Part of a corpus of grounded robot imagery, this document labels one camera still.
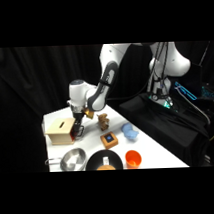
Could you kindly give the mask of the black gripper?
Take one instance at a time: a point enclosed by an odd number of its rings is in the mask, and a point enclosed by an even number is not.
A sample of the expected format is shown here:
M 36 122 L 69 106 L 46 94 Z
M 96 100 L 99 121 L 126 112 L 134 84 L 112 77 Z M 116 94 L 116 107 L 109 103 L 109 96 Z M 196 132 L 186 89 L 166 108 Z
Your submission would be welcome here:
M 84 117 L 84 111 L 82 109 L 73 110 L 72 115 L 73 115 L 75 122 L 77 124 L 77 125 L 75 124 L 73 127 L 73 132 L 74 132 L 73 134 L 76 135 L 78 132 L 82 133 L 84 127 L 81 124 L 82 124 L 82 119 Z

